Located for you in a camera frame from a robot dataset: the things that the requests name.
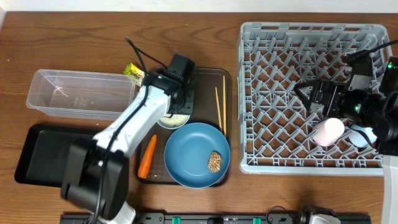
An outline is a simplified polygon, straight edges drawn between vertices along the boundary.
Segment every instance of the brown food item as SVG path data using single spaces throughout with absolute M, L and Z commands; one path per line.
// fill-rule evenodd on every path
M 207 167 L 209 167 L 209 170 L 212 172 L 218 172 L 221 169 L 221 161 L 223 159 L 221 158 L 221 155 L 218 152 L 212 152 L 210 155 L 209 163 L 207 164 Z

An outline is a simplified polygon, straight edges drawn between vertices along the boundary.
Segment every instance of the green tape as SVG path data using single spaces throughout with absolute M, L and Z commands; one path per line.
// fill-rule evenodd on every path
M 180 217 L 173 217 L 172 224 L 180 224 L 181 218 Z
M 253 224 L 261 224 L 261 218 L 253 218 Z

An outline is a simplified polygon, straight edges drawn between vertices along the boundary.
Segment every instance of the bowl of rice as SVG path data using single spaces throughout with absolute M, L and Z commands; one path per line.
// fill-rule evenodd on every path
M 157 123 L 166 129 L 177 129 L 183 126 L 189 120 L 191 115 L 186 114 L 166 114 L 160 118 Z

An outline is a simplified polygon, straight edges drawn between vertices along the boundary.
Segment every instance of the clear plastic container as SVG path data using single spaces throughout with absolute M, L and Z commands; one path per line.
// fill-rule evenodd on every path
M 134 99 L 127 75 L 38 70 L 26 105 L 49 116 L 115 120 Z

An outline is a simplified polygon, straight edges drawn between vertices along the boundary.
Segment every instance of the blue plate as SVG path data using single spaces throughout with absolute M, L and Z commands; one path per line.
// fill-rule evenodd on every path
M 221 170 L 212 173 L 207 167 L 211 152 L 221 154 Z M 169 174 L 179 184 L 204 188 L 217 183 L 229 166 L 231 151 L 223 134 L 204 123 L 186 124 L 169 138 L 164 162 Z

